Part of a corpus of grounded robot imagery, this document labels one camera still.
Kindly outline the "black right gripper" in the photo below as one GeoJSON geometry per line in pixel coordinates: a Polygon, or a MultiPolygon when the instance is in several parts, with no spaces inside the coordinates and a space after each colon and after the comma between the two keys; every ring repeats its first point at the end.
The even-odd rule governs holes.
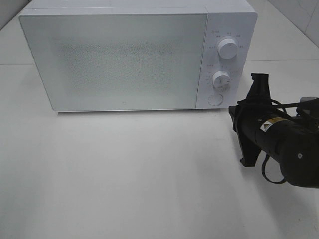
{"type": "Polygon", "coordinates": [[[259,147],[274,147],[280,138],[275,126],[287,121],[287,111],[271,100],[269,75],[252,73],[253,83],[246,98],[228,112],[237,133],[244,167],[255,167],[261,152],[259,147]]]}

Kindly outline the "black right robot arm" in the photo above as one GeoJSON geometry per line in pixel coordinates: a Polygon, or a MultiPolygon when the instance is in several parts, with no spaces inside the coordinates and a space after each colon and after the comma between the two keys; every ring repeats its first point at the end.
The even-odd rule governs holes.
{"type": "Polygon", "coordinates": [[[302,97],[281,104],[271,98],[269,76],[252,73],[253,83],[245,99],[228,108],[237,133],[245,167],[254,167],[260,152],[278,162],[283,179],[304,188],[319,186],[319,99],[302,97]]]}

